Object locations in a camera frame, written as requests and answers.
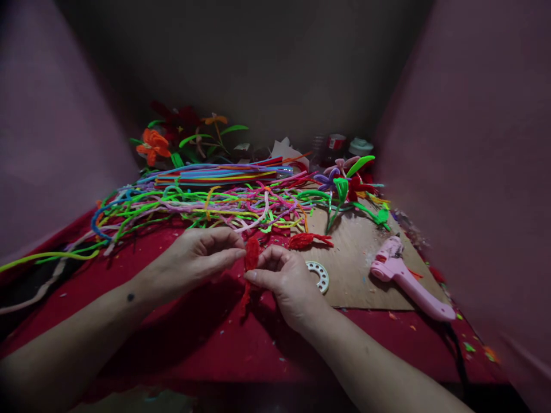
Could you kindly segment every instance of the pink glue gun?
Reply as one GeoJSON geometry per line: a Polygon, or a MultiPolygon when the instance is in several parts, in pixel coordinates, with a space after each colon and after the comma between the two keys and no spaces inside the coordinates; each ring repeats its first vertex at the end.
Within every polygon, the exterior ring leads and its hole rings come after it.
{"type": "Polygon", "coordinates": [[[371,273],[384,282],[395,280],[430,318],[437,321],[454,320],[456,315],[453,308],[438,301],[409,272],[403,263],[402,251],[403,245],[398,236],[388,238],[371,264],[371,273]]]}

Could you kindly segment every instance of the gray wall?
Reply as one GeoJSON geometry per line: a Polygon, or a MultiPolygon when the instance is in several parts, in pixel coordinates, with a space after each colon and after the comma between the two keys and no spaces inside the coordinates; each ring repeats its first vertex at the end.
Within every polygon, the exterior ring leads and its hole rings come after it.
{"type": "Polygon", "coordinates": [[[371,134],[430,2],[59,1],[141,125],[194,104],[250,139],[371,134]]]}

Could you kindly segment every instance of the black cable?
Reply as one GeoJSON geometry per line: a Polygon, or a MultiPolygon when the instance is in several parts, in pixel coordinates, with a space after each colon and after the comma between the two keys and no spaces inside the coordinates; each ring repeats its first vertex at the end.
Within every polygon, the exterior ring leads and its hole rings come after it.
{"type": "Polygon", "coordinates": [[[457,372],[459,374],[459,379],[461,380],[461,384],[463,386],[464,399],[467,400],[469,395],[469,377],[467,376],[467,369],[465,369],[465,360],[463,359],[463,354],[461,353],[461,345],[459,343],[459,339],[457,338],[457,334],[455,334],[455,331],[453,330],[451,323],[445,322],[444,329],[446,331],[446,334],[449,336],[449,338],[453,341],[453,344],[455,345],[455,352],[457,353],[455,364],[457,367],[457,372]]]}

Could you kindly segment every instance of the orange flower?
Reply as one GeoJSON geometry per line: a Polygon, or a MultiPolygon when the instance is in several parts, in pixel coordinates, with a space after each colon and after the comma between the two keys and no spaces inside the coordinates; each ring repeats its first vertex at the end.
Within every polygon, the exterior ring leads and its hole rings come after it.
{"type": "Polygon", "coordinates": [[[170,158],[172,155],[168,150],[168,141],[159,132],[152,129],[143,131],[143,145],[138,145],[136,151],[148,155],[149,166],[155,165],[157,154],[165,158],[170,158]]]}
{"type": "Polygon", "coordinates": [[[203,118],[201,119],[205,124],[213,124],[215,122],[222,122],[223,124],[228,124],[228,118],[225,116],[218,116],[215,113],[212,114],[211,118],[203,118]]]}

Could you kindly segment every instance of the white plastic ring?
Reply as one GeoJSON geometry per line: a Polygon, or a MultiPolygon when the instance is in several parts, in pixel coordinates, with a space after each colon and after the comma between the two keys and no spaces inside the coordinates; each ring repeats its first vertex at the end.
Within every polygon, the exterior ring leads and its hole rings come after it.
{"type": "Polygon", "coordinates": [[[327,270],[323,265],[315,261],[306,261],[306,266],[310,271],[315,272],[320,277],[317,288],[322,294],[325,294],[329,288],[329,273],[327,273],[327,270]]]}

